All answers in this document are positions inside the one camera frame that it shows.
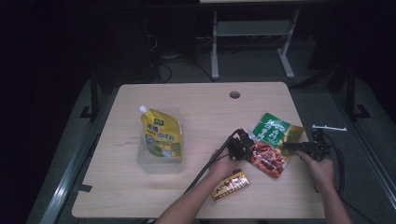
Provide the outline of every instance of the white metal stand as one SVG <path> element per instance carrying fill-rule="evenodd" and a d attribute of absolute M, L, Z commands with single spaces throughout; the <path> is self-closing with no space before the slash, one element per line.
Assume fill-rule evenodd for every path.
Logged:
<path fill-rule="evenodd" d="M 218 12 L 215 11 L 213 15 L 213 49 L 211 55 L 212 78 L 219 79 L 218 36 L 237 35 L 285 35 L 285 44 L 281 49 L 277 50 L 277 53 L 287 78 L 294 78 L 286 53 L 288 52 L 299 13 L 300 9 L 295 9 L 291 20 L 285 21 L 218 21 Z"/>

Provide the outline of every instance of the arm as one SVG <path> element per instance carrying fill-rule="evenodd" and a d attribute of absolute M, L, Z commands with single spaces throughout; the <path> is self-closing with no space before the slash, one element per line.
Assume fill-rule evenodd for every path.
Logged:
<path fill-rule="evenodd" d="M 212 189 L 235 169 L 237 161 L 232 161 L 227 154 L 225 148 L 219 158 L 225 157 L 213 163 L 207 175 L 172 203 L 155 223 L 192 223 Z"/>
<path fill-rule="evenodd" d="M 332 161 L 325 159 L 317 162 L 302 151 L 299 151 L 299 155 L 308 164 L 309 174 L 315 180 L 316 188 L 323 200 L 326 223 L 352 223 L 333 184 L 334 164 Z"/>

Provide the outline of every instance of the desk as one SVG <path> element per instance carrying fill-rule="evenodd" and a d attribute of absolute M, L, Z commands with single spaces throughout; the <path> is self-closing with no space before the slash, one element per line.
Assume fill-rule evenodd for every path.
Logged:
<path fill-rule="evenodd" d="M 230 97 L 238 91 L 240 97 Z M 147 175 L 137 164 L 139 106 L 178 107 L 184 117 L 184 169 Z M 236 129 L 253 129 L 264 113 L 302 125 L 281 82 L 124 85 L 120 88 L 94 152 L 72 213 L 75 217 L 158 217 Z M 223 201 L 208 197 L 197 218 L 324 218 L 322 201 L 294 156 L 279 179 L 244 161 L 250 186 Z"/>

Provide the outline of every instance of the metal frame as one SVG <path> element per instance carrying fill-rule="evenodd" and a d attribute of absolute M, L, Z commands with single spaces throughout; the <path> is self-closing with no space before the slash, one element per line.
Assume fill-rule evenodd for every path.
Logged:
<path fill-rule="evenodd" d="M 44 216 L 41 218 L 41 224 L 55 223 L 58 216 L 61 214 L 67 197 L 72 190 L 73 184 L 78 177 L 80 167 L 84 165 L 85 159 L 89 155 L 91 145 L 96 141 L 97 134 L 100 133 L 106 124 L 106 117 L 108 110 L 111 108 L 114 97 L 104 94 L 102 97 L 102 109 L 98 111 L 96 121 L 88 124 L 84 137 L 72 155 L 72 158 L 67 165 L 64 175 L 55 190 L 52 199 L 47 207 Z"/>
<path fill-rule="evenodd" d="M 286 53 L 289 49 L 299 13 L 300 9 L 295 9 L 290 21 L 218 21 L 218 12 L 214 11 L 211 55 L 212 79 L 219 79 L 218 36 L 238 35 L 285 35 L 285 44 L 281 49 L 277 50 L 277 53 L 282 62 L 286 77 L 293 79 L 294 73 Z"/>
<path fill-rule="evenodd" d="M 93 71 L 91 73 L 91 113 L 88 113 L 90 110 L 89 106 L 85 106 L 81 112 L 80 118 L 90 119 L 90 122 L 94 122 L 96 119 L 96 115 L 99 111 L 99 99 L 98 99 L 98 80 L 96 72 Z"/>

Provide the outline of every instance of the person's left hand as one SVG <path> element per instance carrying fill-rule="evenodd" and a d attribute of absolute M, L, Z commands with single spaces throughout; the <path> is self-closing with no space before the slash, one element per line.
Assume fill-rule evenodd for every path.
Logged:
<path fill-rule="evenodd" d="M 209 167 L 210 175 L 214 175 L 215 177 L 222 179 L 227 175 L 230 175 L 233 172 L 233 170 L 235 170 L 236 166 L 239 164 L 240 161 L 231 160 L 228 154 L 229 154 L 228 148 L 224 148 L 224 150 L 218 156 L 218 158 L 221 159 L 219 159 Z"/>

